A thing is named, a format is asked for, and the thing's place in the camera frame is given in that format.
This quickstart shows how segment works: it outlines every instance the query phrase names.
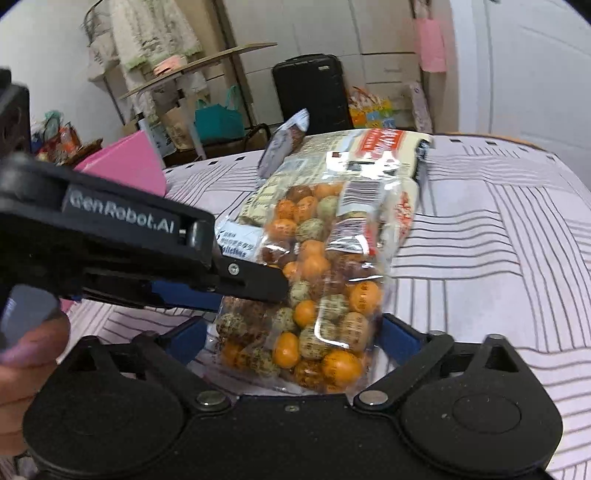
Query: human hand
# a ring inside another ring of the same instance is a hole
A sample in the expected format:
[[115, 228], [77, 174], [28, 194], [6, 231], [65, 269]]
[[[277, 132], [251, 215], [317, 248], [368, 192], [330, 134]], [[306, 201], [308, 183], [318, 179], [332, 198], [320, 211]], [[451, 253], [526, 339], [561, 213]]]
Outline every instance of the human hand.
[[55, 370], [69, 335], [68, 317], [58, 312], [0, 355], [0, 456], [19, 455], [26, 450], [22, 418]]

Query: plastic snack bag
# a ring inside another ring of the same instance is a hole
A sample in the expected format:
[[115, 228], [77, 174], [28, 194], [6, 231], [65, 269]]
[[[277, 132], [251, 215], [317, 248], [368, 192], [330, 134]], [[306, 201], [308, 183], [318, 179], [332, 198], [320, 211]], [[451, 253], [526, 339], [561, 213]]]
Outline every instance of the plastic snack bag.
[[215, 323], [220, 363], [287, 393], [364, 388], [381, 313], [387, 183], [357, 172], [325, 177], [282, 189], [265, 223], [258, 261], [289, 279], [284, 304], [225, 299]]

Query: black suitcase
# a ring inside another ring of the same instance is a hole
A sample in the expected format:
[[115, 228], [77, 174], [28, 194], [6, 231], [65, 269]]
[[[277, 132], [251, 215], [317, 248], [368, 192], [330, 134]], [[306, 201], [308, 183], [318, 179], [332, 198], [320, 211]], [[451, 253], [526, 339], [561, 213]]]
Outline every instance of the black suitcase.
[[337, 57], [302, 55], [278, 63], [272, 72], [283, 120], [307, 108], [308, 135], [353, 128], [343, 67]]

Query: pink bag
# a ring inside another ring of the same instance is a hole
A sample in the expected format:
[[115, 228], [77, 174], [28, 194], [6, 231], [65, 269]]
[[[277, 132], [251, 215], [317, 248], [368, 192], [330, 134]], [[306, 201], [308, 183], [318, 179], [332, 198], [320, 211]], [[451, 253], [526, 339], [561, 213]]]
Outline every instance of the pink bag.
[[432, 73], [445, 72], [445, 46], [439, 22], [430, 18], [417, 18], [415, 28], [417, 53], [422, 70]]
[[75, 170], [163, 197], [166, 178], [145, 132], [139, 131], [99, 150]]

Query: snack package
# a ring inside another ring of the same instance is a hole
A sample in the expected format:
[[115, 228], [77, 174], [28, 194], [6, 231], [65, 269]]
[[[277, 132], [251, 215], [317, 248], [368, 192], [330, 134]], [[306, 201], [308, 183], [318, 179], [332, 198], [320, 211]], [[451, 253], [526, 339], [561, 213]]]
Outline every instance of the snack package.
[[215, 322], [222, 365], [293, 394], [365, 388], [381, 315], [377, 247], [392, 176], [324, 168], [325, 181], [280, 189], [268, 212], [258, 261], [282, 269], [286, 301], [225, 298]]
[[259, 160], [260, 178], [268, 179], [277, 171], [286, 156], [301, 145], [309, 126], [310, 114], [304, 108], [277, 129]]
[[[417, 164], [424, 158], [431, 142], [432, 137], [427, 134], [391, 129], [347, 130], [306, 137], [300, 149], [289, 155], [267, 182], [243, 204], [238, 221], [262, 226], [278, 187], [283, 186], [286, 181], [290, 181], [291, 185], [321, 183], [326, 171], [327, 151], [348, 153], [350, 160], [357, 160], [357, 164], [361, 160], [364, 163], [373, 163], [374, 157], [381, 158], [385, 151], [389, 151], [396, 164], [393, 169], [397, 176], [410, 179], [411, 182], [404, 185], [413, 188]], [[415, 192], [408, 192], [408, 195], [411, 200], [416, 198]]]

